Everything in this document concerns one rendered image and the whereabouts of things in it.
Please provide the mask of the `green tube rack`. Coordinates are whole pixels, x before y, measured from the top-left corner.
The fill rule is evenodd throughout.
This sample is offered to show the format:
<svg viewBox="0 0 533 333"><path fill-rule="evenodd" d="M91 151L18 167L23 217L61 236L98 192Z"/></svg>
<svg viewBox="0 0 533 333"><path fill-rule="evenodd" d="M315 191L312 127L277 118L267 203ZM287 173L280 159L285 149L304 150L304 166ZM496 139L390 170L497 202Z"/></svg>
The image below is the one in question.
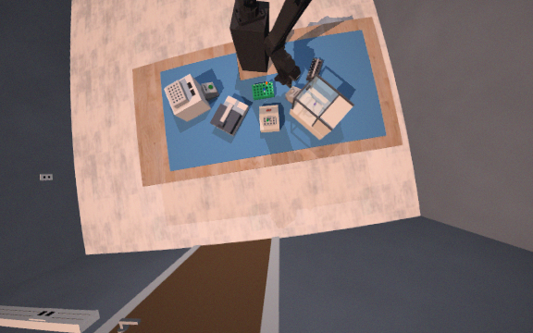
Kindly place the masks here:
<svg viewBox="0 0 533 333"><path fill-rule="evenodd" d="M263 91L264 88L266 89L265 92ZM272 81L268 82L267 86L266 86L266 83L254 84L254 85L252 85L252 90L253 90L253 98L254 98L254 100L260 100L260 99L266 99L266 98L274 97L274 90L273 90Z"/></svg>

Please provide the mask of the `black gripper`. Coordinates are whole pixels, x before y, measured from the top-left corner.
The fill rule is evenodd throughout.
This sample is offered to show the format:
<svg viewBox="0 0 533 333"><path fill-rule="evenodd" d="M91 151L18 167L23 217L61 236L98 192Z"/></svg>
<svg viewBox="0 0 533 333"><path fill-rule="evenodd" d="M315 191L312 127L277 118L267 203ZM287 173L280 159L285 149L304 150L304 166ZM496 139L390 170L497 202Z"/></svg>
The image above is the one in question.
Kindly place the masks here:
<svg viewBox="0 0 533 333"><path fill-rule="evenodd" d="M281 83L281 85L287 85L289 88L291 88L291 84L292 84L292 79L290 79L289 77L287 77L285 80L281 79L279 77L279 74L274 78L275 81L279 81Z"/></svg>

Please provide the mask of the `blue bench mat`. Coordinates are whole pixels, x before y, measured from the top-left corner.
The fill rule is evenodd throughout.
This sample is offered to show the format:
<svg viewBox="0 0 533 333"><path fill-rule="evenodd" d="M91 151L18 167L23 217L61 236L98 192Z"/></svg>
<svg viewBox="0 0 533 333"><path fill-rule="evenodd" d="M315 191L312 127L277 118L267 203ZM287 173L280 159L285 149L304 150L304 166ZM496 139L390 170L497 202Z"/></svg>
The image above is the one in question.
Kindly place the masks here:
<svg viewBox="0 0 533 333"><path fill-rule="evenodd" d="M319 140L290 115L290 88L274 80L278 73L240 80L236 53L214 57L160 72L170 171L387 136L362 30L287 42L284 50L301 70L291 86L302 89L313 58L319 58L318 75L354 104L333 131ZM200 84L213 82L219 96L187 122L174 115L164 89L189 74ZM252 85L266 81L273 82L274 97L254 100ZM234 136L210 123L228 96L249 106ZM268 105L279 107L279 131L260 130L259 106Z"/></svg>

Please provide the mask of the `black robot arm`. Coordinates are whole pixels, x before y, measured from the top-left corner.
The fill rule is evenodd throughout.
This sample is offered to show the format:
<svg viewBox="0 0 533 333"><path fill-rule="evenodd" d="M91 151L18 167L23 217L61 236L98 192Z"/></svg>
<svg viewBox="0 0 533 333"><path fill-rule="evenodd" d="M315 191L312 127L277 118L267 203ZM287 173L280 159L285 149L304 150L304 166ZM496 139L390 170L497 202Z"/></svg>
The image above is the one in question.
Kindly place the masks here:
<svg viewBox="0 0 533 333"><path fill-rule="evenodd" d="M240 26L244 26L265 18L265 13L259 1L237 1L239 4L238 7L234 8L234 12ZM311 1L312 0L285 0L272 30L264 40L266 54L270 58L273 56L271 60L275 68L282 69L277 69L277 72L279 77L283 80L289 76L293 81L296 81L300 77L300 68L295 66L295 61L291 58L291 55L284 50L286 43L285 41L297 20L304 13ZM276 47L277 51L275 50Z"/></svg>

